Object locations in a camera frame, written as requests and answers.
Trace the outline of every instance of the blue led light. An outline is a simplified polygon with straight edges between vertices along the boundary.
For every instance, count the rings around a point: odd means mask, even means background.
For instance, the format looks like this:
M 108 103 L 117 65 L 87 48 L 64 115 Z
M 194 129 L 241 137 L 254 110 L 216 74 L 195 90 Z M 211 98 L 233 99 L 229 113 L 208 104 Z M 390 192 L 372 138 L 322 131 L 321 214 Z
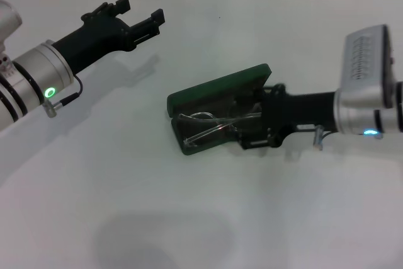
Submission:
M 377 135 L 377 134 L 378 132 L 373 129 L 367 129 L 366 131 L 364 131 L 364 135 Z

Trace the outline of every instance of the white tabletop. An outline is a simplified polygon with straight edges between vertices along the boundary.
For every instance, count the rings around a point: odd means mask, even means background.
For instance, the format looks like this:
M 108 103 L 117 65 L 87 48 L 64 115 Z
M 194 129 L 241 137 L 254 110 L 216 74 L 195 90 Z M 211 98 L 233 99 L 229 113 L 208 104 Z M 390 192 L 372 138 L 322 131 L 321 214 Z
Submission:
M 116 0 L 7 1 L 15 58 Z M 55 119 L 38 108 L 0 135 L 2 269 L 402 268 L 403 135 L 184 156 L 166 97 L 261 63 L 291 93 L 334 91 L 345 36 L 380 23 L 403 79 L 403 0 L 130 2 L 130 24 L 164 9 L 161 35 L 83 71 Z

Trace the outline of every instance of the green led light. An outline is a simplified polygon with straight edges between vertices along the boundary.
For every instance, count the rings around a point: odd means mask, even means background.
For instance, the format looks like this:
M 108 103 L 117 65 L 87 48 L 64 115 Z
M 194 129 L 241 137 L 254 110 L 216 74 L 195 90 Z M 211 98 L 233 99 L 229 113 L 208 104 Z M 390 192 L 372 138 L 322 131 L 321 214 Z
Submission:
M 50 98 L 51 96 L 53 96 L 56 93 L 56 89 L 55 88 L 48 88 L 45 91 L 45 97 L 46 98 Z

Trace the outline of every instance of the silver cylinder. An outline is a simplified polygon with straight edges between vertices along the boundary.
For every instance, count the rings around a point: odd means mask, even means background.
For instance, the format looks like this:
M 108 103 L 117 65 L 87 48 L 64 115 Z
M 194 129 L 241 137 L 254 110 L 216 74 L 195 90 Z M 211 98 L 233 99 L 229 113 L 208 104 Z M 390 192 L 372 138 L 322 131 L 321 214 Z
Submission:
M 17 66 L 0 70 L 15 93 L 21 98 L 27 112 L 41 104 L 41 100 L 62 91 L 74 81 L 73 73 L 63 56 L 55 50 L 51 42 L 45 42 L 15 59 Z M 0 84 L 0 92 L 14 108 L 18 118 L 23 116 L 21 107 L 9 92 Z M 13 123 L 11 112 L 0 102 L 0 130 Z
M 396 94 L 402 94 L 394 90 L 393 108 L 349 108 L 341 104 L 339 91 L 334 97 L 334 119 L 339 132 L 343 134 L 363 134 L 366 130 L 382 129 L 383 133 L 399 133 L 399 119 L 403 120 L 399 109 L 402 104 L 397 104 Z
M 0 0 L 0 53 L 4 52 L 4 41 L 22 24 L 17 10 L 10 3 Z

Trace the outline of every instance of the black stripe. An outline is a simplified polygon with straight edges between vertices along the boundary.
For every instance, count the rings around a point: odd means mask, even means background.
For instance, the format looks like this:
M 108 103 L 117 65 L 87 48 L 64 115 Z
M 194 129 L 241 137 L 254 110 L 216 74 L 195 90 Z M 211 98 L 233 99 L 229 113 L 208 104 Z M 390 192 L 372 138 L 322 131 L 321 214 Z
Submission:
M 380 111 L 379 110 L 374 110 L 373 115 L 374 115 L 374 118 L 375 118 L 375 126 L 377 128 L 377 131 L 379 131 L 381 134 L 383 134 L 382 121 L 380 119 Z
M 17 102 L 18 106 L 20 107 L 20 110 L 23 113 L 23 116 L 25 116 L 28 113 L 28 110 L 26 109 L 24 101 L 21 99 L 19 94 L 15 91 L 13 86 L 8 83 L 7 79 L 3 77 L 2 74 L 0 74 L 0 84 L 3 85 L 8 92 L 10 93 L 11 96 L 13 96 L 15 102 Z
M 40 89 L 38 83 L 36 83 L 35 80 L 31 77 L 30 73 L 27 72 L 17 62 L 13 61 L 13 64 L 14 64 L 15 68 L 17 69 L 17 71 L 19 71 L 21 73 L 21 75 L 23 75 L 25 77 L 25 79 L 28 80 L 28 82 L 32 86 L 33 90 L 35 91 L 35 93 L 38 96 L 39 104 L 42 104 L 43 102 L 45 102 L 45 97 L 42 94 L 42 90 Z
M 11 105 L 10 101 L 5 97 L 5 95 L 0 91 L 0 100 L 4 104 L 4 106 L 8 109 L 8 112 L 10 112 L 10 115 L 12 116 L 14 122 L 18 120 L 18 115 L 17 112 L 15 111 L 14 107 Z
M 388 82 L 392 76 L 392 66 L 390 64 L 390 40 L 389 31 L 387 26 L 383 26 L 383 68 L 382 68 L 382 95 L 383 95 L 383 106 L 385 108 L 392 108 L 392 93 L 393 85 Z
M 402 83 L 396 84 L 396 107 L 397 107 L 397 122 L 400 132 L 403 132 L 403 111 L 402 111 Z

